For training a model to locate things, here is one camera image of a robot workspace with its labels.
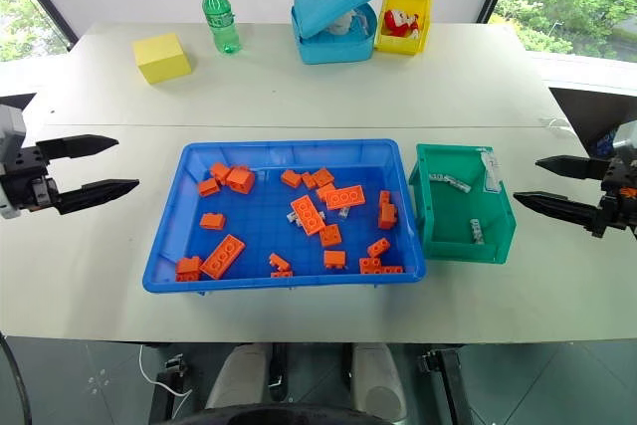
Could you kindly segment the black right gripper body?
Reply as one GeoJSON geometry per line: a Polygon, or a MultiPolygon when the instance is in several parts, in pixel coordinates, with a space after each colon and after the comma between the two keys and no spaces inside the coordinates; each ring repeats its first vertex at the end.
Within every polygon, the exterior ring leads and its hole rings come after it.
{"type": "Polygon", "coordinates": [[[618,156],[609,161],[601,181],[604,192],[599,206],[607,226],[630,229],[636,235],[636,165],[627,166],[618,156]]]}

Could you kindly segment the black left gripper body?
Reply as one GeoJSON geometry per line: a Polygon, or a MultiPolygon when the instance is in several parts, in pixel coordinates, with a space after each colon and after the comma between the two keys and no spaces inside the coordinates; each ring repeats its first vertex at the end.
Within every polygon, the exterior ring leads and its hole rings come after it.
{"type": "Polygon", "coordinates": [[[31,212],[57,207],[60,193],[48,176],[52,144],[20,148],[1,161],[1,211],[31,212]]]}

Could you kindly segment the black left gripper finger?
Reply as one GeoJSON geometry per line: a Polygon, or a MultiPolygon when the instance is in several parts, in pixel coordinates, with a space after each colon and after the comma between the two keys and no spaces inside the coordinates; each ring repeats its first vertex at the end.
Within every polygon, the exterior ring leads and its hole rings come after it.
{"type": "Polygon", "coordinates": [[[37,142],[37,148],[48,161],[91,156],[116,145],[118,145],[116,139],[94,134],[67,136],[37,142]]]}
{"type": "Polygon", "coordinates": [[[107,179],[61,193],[54,207],[61,215],[96,207],[118,199],[139,185],[138,179],[107,179]]]}

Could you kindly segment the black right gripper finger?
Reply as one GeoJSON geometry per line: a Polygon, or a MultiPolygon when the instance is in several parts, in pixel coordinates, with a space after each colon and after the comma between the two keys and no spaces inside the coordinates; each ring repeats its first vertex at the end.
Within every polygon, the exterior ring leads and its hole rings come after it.
{"type": "Polygon", "coordinates": [[[556,155],[537,160],[535,165],[563,177],[601,181],[610,162],[589,157],[556,155]]]}
{"type": "Polygon", "coordinates": [[[596,206],[571,201],[566,196],[543,191],[515,192],[514,198],[536,213],[582,226],[594,237],[601,238],[605,233],[605,227],[597,223],[596,206]]]}

